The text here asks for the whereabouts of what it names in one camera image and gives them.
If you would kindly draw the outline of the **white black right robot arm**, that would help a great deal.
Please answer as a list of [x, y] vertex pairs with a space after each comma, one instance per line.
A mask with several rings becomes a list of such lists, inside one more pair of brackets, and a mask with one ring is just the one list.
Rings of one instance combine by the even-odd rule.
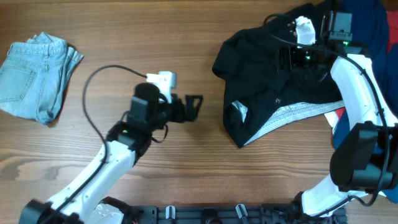
[[366, 44], [352, 40], [351, 20], [350, 12], [326, 13], [318, 39], [309, 18], [289, 23], [297, 36], [289, 42], [289, 65], [327, 67], [349, 120], [329, 175], [296, 196], [297, 219], [330, 217], [353, 200], [370, 207], [380, 192], [397, 185], [397, 118], [378, 87]]

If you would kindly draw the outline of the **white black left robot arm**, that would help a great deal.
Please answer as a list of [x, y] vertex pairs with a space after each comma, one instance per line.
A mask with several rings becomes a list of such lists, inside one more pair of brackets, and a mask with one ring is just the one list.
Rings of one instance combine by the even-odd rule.
[[62, 191], [45, 203], [31, 200], [19, 223], [86, 223], [112, 186], [128, 172], [157, 139], [152, 133], [168, 131], [168, 122], [194, 121], [203, 97], [161, 94], [151, 83], [135, 87], [125, 121], [118, 121], [101, 138], [103, 147], [87, 167]]

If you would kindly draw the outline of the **black shorts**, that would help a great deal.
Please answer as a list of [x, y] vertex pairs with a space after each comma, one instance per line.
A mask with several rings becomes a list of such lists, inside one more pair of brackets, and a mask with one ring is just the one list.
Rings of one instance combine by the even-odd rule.
[[239, 148], [286, 124], [344, 106], [327, 72], [275, 62], [275, 53], [295, 41], [291, 18], [305, 16], [319, 31], [331, 8], [331, 1], [306, 3], [223, 42], [212, 71], [225, 81], [223, 124]]

